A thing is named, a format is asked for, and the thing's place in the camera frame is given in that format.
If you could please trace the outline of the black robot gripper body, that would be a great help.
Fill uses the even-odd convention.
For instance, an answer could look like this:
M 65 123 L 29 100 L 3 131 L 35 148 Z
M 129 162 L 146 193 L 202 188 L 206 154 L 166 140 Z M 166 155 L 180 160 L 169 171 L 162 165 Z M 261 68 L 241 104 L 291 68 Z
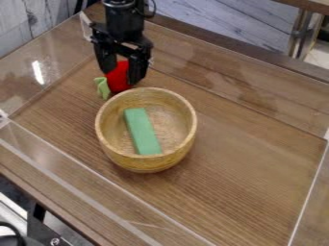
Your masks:
M 102 0 L 106 21 L 93 22 L 91 43 L 116 47 L 116 54 L 130 58 L 138 54 L 150 59 L 152 41 L 145 36 L 145 22 L 154 17 L 148 0 Z

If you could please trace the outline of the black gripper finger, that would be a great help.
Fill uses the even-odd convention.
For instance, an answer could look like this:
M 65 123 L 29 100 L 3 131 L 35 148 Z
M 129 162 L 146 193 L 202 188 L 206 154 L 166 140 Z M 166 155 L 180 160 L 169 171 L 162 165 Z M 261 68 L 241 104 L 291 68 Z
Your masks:
M 104 71 L 104 73 L 108 74 L 117 67 L 116 47 L 108 44 L 95 44 L 94 51 L 99 68 Z
M 129 85 L 140 83 L 148 75 L 149 59 L 133 54 L 129 58 Z

